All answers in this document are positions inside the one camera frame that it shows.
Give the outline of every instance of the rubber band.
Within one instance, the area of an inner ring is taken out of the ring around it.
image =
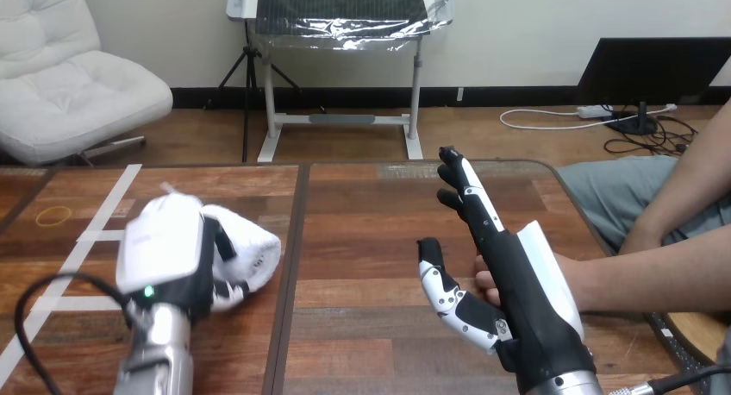
[[[66,216],[64,216],[63,218],[61,218],[59,221],[57,221],[55,223],[41,223],[38,221],[41,219],[42,216],[46,215],[46,213],[51,212],[53,210],[66,210]],[[65,223],[66,220],[71,218],[71,214],[72,214],[71,209],[68,207],[65,207],[63,205],[56,205],[55,207],[46,208],[45,210],[39,212],[37,216],[35,216],[35,225],[37,225],[39,227],[43,227],[43,228],[56,227],[58,225]]]

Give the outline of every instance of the human arm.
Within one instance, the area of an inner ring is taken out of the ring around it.
[[[688,147],[655,199],[637,218],[620,254],[660,246],[663,238],[731,191],[731,100]]]
[[[662,248],[574,261],[556,255],[581,311],[731,310],[731,226]],[[484,263],[477,284],[499,304]]]

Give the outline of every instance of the power strip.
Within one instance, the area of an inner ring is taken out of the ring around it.
[[[611,116],[614,109],[611,106],[607,107],[609,111],[598,104],[594,106],[580,106],[576,109],[576,114],[582,119],[596,119],[598,117]]]

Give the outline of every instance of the human hand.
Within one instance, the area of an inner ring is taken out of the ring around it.
[[[581,278],[580,263],[578,261],[569,259],[561,254],[553,253],[556,257],[556,261],[559,263],[559,268],[566,278],[566,283],[569,285],[569,289],[572,291],[572,296],[576,301],[576,305],[579,310],[582,310],[582,302],[584,301],[584,293],[580,290],[579,279]],[[484,296],[487,301],[500,307],[500,293],[497,291],[495,280],[492,278],[490,268],[487,267],[481,255],[478,255],[475,259],[475,283],[480,289],[484,289]]]

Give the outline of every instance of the white cushioned armchair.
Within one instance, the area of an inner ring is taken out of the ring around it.
[[[85,0],[0,0],[0,149],[29,165],[53,162],[170,112],[165,82],[99,48]]]

